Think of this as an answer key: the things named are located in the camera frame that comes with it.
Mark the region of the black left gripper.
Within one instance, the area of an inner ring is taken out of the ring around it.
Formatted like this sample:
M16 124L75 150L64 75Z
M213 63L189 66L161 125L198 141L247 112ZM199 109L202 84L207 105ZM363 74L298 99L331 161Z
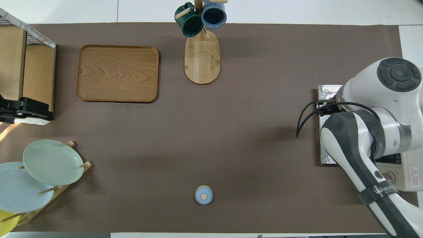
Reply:
M23 106L24 115L19 115L18 107ZM49 110L49 105L30 98L21 97L19 100L9 100L0 95L0 122L14 124L15 119L42 119L52 121L54 113Z

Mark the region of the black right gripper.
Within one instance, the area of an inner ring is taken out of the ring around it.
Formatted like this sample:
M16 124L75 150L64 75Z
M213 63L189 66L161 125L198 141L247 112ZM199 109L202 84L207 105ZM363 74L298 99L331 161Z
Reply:
M326 116L326 115L331 115L331 114L334 114L334 113L340 113L341 112L340 107L338 105L334 104L334 103L336 103L334 100L317 101L316 109L319 109L321 107L325 107L326 105L328 105L328 107L325 107L323 109L319 109L316 112L316 115Z

